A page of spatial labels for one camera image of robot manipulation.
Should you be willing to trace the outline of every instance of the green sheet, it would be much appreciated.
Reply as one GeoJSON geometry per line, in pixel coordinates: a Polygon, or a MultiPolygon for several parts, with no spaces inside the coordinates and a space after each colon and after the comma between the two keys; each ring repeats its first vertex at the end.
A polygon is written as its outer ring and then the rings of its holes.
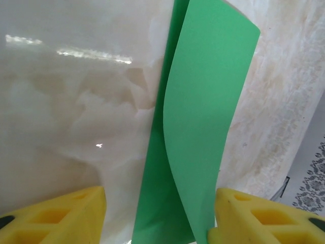
{"type": "Polygon", "coordinates": [[[220,0],[187,3],[174,3],[132,244],[186,244],[193,234],[207,243],[226,135],[259,37],[220,0]]]}

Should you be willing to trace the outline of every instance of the patterned fabric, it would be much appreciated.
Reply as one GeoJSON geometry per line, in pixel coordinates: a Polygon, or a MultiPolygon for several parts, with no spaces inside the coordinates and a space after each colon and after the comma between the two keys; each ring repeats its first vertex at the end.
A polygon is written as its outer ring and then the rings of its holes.
{"type": "Polygon", "coordinates": [[[292,204],[298,209],[314,212],[323,211],[325,205],[325,136],[320,143],[315,159],[304,177],[303,185],[299,188],[292,204]]]}

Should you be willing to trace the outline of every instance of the white marble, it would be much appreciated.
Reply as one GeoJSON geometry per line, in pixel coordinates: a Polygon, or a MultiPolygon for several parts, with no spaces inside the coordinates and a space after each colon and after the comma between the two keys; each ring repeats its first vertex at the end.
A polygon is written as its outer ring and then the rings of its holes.
{"type": "MultiPolygon", "coordinates": [[[[325,2],[230,2],[262,33],[217,185],[269,197],[324,89],[325,2]]],[[[102,242],[129,242],[172,7],[1,1],[0,213],[101,184],[102,242]]]]}

